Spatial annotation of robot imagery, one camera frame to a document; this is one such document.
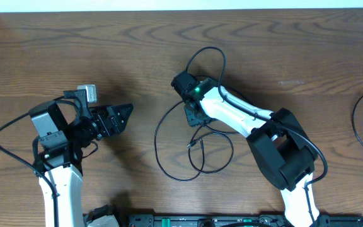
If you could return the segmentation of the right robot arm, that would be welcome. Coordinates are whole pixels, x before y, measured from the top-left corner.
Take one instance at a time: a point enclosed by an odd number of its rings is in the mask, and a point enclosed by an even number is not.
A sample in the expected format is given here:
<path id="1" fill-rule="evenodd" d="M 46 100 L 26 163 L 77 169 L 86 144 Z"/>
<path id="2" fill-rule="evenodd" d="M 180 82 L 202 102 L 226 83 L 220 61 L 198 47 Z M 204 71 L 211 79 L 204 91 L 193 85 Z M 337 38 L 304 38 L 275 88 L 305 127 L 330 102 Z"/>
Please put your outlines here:
<path id="1" fill-rule="evenodd" d="M 263 176 L 281 191 L 285 218 L 293 226 L 316 226 L 320 215 L 311 185 L 316 159 L 325 160 L 292 112 L 264 110 L 235 97 L 216 80 L 199 81 L 187 71 L 171 86 L 185 104 L 188 124 L 219 120 L 246 138 Z"/>

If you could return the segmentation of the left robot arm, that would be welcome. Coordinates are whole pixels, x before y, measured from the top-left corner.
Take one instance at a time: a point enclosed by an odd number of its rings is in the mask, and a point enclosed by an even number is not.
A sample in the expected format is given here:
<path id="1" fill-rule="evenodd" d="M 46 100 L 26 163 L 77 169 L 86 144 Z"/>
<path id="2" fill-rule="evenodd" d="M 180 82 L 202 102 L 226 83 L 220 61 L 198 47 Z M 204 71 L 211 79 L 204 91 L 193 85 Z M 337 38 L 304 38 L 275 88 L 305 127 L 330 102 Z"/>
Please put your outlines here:
<path id="1" fill-rule="evenodd" d="M 40 172 L 39 184 L 45 203 L 47 226 L 86 226 L 81 205 L 83 149 L 104 137 L 125 130 L 133 104 L 103 105 L 76 110 L 67 123 L 57 101 L 29 111 L 39 136 L 33 141 L 33 167 Z"/>

